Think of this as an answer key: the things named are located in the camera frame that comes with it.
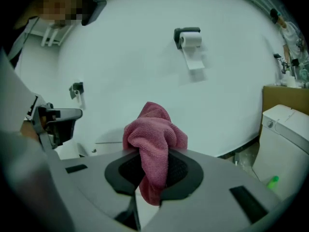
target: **toilet paper holder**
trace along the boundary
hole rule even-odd
[[[177,49],[182,49],[182,42],[180,40],[180,34],[182,32],[199,32],[201,33],[200,28],[183,28],[183,29],[175,29],[174,30],[174,41],[176,43]]]

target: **wall-mounted holder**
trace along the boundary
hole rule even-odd
[[[73,100],[78,94],[81,95],[84,92],[84,85],[82,82],[73,83],[69,88],[71,99]]]
[[[182,49],[182,42],[180,40],[180,34],[183,32],[199,32],[201,33],[200,28],[183,28],[183,29],[175,29],[174,30],[174,41],[176,43],[177,49]]]

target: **white shirt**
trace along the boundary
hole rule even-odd
[[[298,59],[299,62],[308,62],[309,56],[307,51],[301,52],[296,45],[299,39],[300,30],[292,23],[286,22],[286,28],[280,27],[280,34],[282,39],[282,45],[287,45],[292,59]]]

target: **toilet tank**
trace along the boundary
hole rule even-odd
[[[263,113],[260,148],[253,165],[259,180],[279,181],[274,192],[282,199],[297,193],[309,170],[309,116],[283,105]]]

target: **pink towel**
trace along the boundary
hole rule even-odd
[[[139,117],[125,127],[123,148],[140,149],[145,177],[140,183],[144,200],[160,205],[160,194],[168,175],[168,150],[187,149],[188,137],[171,123],[169,114],[160,105],[148,102]]]

